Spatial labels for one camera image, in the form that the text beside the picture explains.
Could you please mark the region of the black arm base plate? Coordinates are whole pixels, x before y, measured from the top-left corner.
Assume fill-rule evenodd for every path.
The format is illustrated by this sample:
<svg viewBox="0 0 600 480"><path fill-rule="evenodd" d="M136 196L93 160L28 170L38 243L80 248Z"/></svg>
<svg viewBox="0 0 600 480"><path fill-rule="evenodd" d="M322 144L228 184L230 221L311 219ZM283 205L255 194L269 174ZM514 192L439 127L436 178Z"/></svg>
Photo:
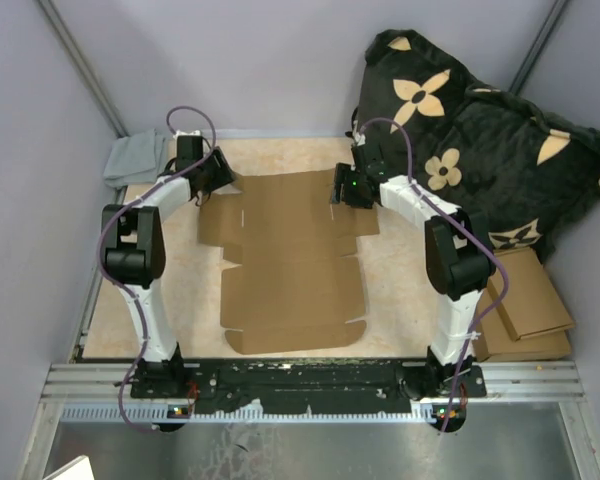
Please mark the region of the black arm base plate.
<svg viewBox="0 0 600 480"><path fill-rule="evenodd" d="M170 411L172 418L235 414L248 405L261 406L267 415L411 414L417 402L439 398L433 425L454 432L464 423L467 401L487 394L483 372L474 362L449 393L412 399L399 380L426 358L181 360L178 378L134 374L132 398L183 400Z"/></svg>

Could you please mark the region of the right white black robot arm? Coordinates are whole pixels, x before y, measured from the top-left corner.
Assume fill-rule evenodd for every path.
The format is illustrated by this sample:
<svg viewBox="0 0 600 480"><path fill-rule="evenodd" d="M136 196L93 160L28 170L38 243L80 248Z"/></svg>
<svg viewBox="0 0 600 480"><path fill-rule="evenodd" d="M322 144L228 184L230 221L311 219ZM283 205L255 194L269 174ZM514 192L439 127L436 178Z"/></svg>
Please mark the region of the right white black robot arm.
<svg viewBox="0 0 600 480"><path fill-rule="evenodd" d="M351 147L353 163L335 167L333 204L369 209L375 205L400 214L424 234L425 270L438 294L438 326L422 367L399 380L412 399L447 396L469 372L472 325L489 277L495 273L486 239L486 218L427 191L383 158L377 145Z"/></svg>

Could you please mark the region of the brown cardboard box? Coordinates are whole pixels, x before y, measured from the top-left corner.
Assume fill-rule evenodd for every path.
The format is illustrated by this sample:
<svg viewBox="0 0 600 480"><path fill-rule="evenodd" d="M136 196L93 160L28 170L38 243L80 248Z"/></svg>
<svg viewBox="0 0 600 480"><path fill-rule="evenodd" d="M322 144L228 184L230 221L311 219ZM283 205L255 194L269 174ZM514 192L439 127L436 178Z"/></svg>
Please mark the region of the brown cardboard box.
<svg viewBox="0 0 600 480"><path fill-rule="evenodd" d="M379 232L373 209L333 204L331 169L240 176L202 205L200 243L223 250L220 324L256 355L339 348L364 335L357 240Z"/></svg>

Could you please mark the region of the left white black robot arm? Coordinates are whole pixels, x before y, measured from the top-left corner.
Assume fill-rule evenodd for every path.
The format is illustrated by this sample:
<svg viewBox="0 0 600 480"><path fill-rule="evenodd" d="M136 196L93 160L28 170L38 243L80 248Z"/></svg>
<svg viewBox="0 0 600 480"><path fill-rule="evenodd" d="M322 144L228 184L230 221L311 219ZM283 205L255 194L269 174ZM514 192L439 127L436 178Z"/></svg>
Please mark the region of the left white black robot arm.
<svg viewBox="0 0 600 480"><path fill-rule="evenodd" d="M161 293L166 268L162 224L180 207L200 205L235 180L219 146L199 131L179 132L175 156L156 182L136 199L109 204L102 212L99 268L123 296L138 335L140 352L133 373L153 374L153 386L168 397L185 390L188 374Z"/></svg>

